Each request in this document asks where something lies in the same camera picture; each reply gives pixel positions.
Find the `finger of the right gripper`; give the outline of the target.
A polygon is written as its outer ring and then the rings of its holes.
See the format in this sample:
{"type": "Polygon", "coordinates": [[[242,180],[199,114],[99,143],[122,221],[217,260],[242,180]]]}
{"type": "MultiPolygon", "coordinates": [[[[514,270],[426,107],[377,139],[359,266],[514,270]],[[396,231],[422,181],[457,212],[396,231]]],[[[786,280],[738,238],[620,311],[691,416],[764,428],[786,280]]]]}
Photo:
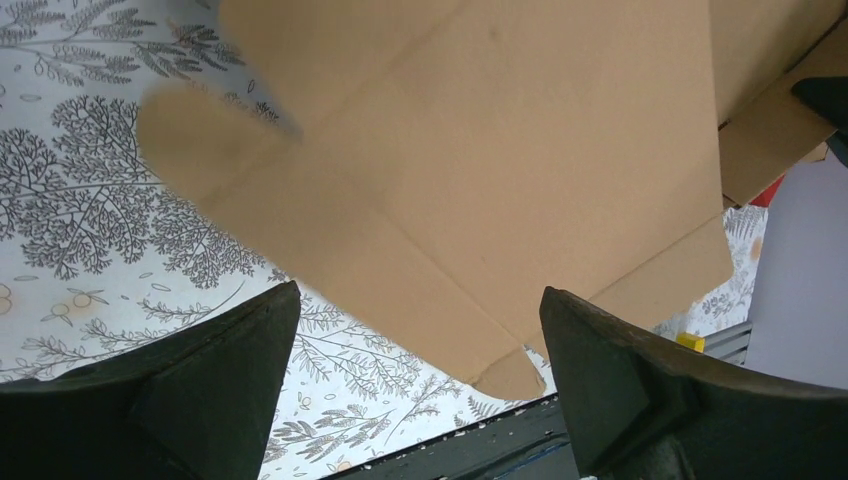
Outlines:
{"type": "Polygon", "coordinates": [[[796,82],[792,94],[829,122],[835,132],[826,140],[839,162],[847,165],[847,77],[808,77],[796,82]]]}

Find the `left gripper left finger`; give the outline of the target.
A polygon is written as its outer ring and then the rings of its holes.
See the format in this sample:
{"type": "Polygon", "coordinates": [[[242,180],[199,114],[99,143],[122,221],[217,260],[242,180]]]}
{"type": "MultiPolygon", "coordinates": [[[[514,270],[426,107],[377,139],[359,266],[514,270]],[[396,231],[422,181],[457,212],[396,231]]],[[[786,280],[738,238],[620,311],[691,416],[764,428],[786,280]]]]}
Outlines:
{"type": "Polygon", "coordinates": [[[49,380],[1,387],[5,479],[255,479],[301,307],[294,282],[49,380]]]}

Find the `cardboard box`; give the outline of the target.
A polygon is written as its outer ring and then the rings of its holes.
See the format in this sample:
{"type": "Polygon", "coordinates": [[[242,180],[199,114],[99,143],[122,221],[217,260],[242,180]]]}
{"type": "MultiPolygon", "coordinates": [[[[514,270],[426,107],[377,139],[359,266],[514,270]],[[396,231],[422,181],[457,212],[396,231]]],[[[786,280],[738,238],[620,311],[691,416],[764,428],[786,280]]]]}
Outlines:
{"type": "Polygon", "coordinates": [[[830,133],[843,1],[224,1],[287,112],[159,87],[153,171],[218,228],[495,398],[544,384],[545,288],[640,327],[733,274],[722,216],[830,133]]]}

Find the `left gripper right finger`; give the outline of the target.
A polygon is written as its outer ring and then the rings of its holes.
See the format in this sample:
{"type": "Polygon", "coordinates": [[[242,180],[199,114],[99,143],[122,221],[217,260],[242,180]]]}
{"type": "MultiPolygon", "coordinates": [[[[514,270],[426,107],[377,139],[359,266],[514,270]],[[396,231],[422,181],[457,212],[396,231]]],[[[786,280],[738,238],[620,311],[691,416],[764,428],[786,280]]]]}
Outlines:
{"type": "Polygon", "coordinates": [[[845,390],[697,353],[553,287],[539,315],[580,474],[846,477],[845,390]]]}

